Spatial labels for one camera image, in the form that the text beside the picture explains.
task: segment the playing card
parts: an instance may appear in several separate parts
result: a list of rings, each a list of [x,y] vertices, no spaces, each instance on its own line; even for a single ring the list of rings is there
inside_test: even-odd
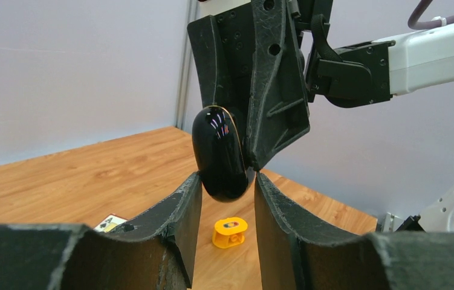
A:
[[[114,214],[110,214],[108,217],[106,217],[104,220],[102,220],[96,227],[96,231],[102,231],[104,233],[107,233],[111,231],[114,227],[117,225],[120,225],[124,222],[126,222],[126,219],[123,219],[119,216],[116,216]]]

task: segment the screw hole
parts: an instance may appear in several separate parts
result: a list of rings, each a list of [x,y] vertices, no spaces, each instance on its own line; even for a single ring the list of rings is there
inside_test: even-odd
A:
[[[272,55],[272,56],[276,56],[277,54],[280,53],[280,45],[274,43],[270,46],[270,48],[268,49],[268,52]]]
[[[273,0],[266,0],[264,1],[264,10],[270,11],[274,7],[274,1]]]

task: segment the wooden table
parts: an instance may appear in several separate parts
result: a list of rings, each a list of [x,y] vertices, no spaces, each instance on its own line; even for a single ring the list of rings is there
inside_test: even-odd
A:
[[[0,166],[0,223],[78,222],[95,227],[115,213],[130,219],[171,194],[196,170],[191,137],[174,127]],[[280,190],[318,217],[357,234],[376,219],[268,170]],[[211,243],[218,219],[248,222],[246,241]],[[193,289],[261,289],[253,187],[231,204],[204,191]]]

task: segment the yellow plastic block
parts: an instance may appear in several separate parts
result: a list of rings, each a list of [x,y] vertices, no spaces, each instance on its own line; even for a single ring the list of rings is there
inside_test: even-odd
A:
[[[244,242],[244,232],[248,223],[240,217],[220,219],[214,224],[212,243],[222,249],[240,245]]]

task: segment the gray wall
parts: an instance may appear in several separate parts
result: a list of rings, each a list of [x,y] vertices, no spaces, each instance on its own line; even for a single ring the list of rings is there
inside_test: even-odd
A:
[[[0,1],[0,164],[175,123],[187,1]]]
[[[335,0],[329,41],[341,47],[409,32],[417,2]],[[437,0],[421,20],[452,14],[454,2]],[[310,45],[311,37],[303,42]],[[201,109],[194,67],[191,73],[187,131]],[[417,214],[454,184],[454,83],[356,109],[318,96],[310,111],[311,132],[268,169],[379,216]]]

